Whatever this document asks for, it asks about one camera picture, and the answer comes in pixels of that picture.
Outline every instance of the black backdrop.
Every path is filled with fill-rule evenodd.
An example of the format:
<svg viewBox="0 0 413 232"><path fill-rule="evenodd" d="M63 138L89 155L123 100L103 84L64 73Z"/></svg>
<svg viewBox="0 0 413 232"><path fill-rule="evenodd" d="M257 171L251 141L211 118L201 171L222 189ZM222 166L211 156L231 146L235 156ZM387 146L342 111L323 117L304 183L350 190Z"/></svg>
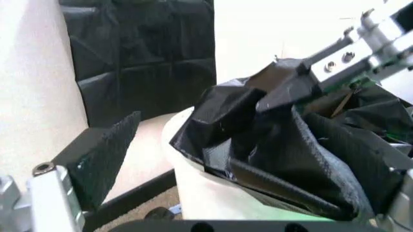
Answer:
<svg viewBox="0 0 413 232"><path fill-rule="evenodd" d="M193 105L216 84L212 0L60 0L91 127Z"/></svg>

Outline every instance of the black plastic bag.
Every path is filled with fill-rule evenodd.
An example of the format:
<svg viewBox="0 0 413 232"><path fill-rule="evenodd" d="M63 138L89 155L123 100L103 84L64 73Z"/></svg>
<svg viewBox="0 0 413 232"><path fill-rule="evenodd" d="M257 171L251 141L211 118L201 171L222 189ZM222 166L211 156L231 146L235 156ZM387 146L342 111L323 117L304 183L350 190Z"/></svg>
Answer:
<svg viewBox="0 0 413 232"><path fill-rule="evenodd" d="M212 0L60 0L90 126L196 103L216 84Z"/></svg>
<svg viewBox="0 0 413 232"><path fill-rule="evenodd" d="M399 113L404 110L407 117L382 115L374 118L377 121L373 125L378 130L365 124L352 124L360 128L352 129L341 123L342 113L333 120L326 118L329 123L321 123L320 126L320 122L313 118L324 117L311 111L320 110L331 115L338 104L353 93L348 88L323 97L324 100L317 99L321 106L318 102L311 108L286 106L265 114L257 113L253 102L259 101L265 93L253 87L270 91L283 80L288 80L286 76L294 74L289 70L296 67L296 60L280 61L270 64L254 77L233 80L225 83L225 87L210 88L171 140L171 145L184 156L203 164L206 172L301 208L304 212L366 222L374 216L373 213L382 213L386 209L399 187L404 170L413 167L406 152L399 152L374 132L380 135L383 131L398 131L404 128L400 125L409 125L412 119L402 102L376 86L363 88L352 96L344 114L349 109L379 104L380 111L375 113L385 114L386 107L395 107ZM300 113L304 113L311 130ZM330 130L320 132L319 129L326 125ZM364 127L373 132L361 129ZM347 134L349 130L354 130L353 135ZM404 136L398 138L409 140L411 132L412 128L404 128L399 133ZM367 137L360 138L360 134L366 133ZM334 143L340 143L340 140L329 136L350 138L338 146ZM382 137L398 141L393 137ZM355 148L347 148L352 143L356 144ZM358 156L363 156L360 160L364 164L357 165Z"/></svg>

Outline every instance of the beige carpet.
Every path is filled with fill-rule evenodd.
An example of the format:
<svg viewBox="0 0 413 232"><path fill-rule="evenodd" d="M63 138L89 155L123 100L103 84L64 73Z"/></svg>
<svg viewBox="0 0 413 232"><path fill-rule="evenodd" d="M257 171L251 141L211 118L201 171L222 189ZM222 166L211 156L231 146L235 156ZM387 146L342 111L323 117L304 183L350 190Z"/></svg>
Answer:
<svg viewBox="0 0 413 232"><path fill-rule="evenodd" d="M99 229L95 230L95 232L107 232L125 222L143 219L149 211L156 207L162 206L169 208L177 204L179 204L178 189L176 187L173 187L154 197L153 199L143 203L139 207L129 211L127 214L124 214L111 221L110 223L100 227ZM177 215L175 219L182 219L182 214Z"/></svg>

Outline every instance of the black metal frame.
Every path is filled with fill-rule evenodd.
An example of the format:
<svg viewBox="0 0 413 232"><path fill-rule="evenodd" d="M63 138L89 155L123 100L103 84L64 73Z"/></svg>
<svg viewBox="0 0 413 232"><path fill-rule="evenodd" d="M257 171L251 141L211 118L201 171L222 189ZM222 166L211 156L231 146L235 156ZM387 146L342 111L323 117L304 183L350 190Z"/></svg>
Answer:
<svg viewBox="0 0 413 232"><path fill-rule="evenodd" d="M87 212L83 232L94 231L176 185L174 170L147 181L103 204L96 212Z"/></svg>

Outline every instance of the screw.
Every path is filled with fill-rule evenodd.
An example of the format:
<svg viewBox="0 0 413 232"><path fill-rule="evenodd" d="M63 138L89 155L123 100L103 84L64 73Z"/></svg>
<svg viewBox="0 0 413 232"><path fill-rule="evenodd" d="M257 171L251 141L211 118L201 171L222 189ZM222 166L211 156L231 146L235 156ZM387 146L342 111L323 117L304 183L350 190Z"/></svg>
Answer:
<svg viewBox="0 0 413 232"><path fill-rule="evenodd" d="M333 61L330 61L325 65L325 71L329 73L334 69L335 66L336 66L336 63Z"/></svg>
<svg viewBox="0 0 413 232"><path fill-rule="evenodd" d="M344 31L344 36L347 36L348 34L350 34L350 32L351 32L352 30L354 30L354 27L353 27L353 26L347 28L347 29Z"/></svg>
<svg viewBox="0 0 413 232"><path fill-rule="evenodd" d="M371 12L373 12L373 11L374 11L374 8L371 8L370 10L368 10L368 11L366 11L366 12L363 12L362 15L361 15L361 17L362 17L362 18L367 18L367 17L370 16Z"/></svg>
<svg viewBox="0 0 413 232"><path fill-rule="evenodd" d="M348 63L350 62L353 58L355 57L355 53L354 52L346 52L343 55L343 62L344 63Z"/></svg>
<svg viewBox="0 0 413 232"><path fill-rule="evenodd" d="M38 175L48 173L55 169L56 167L52 162L44 162L34 167L32 174L33 176L38 176Z"/></svg>

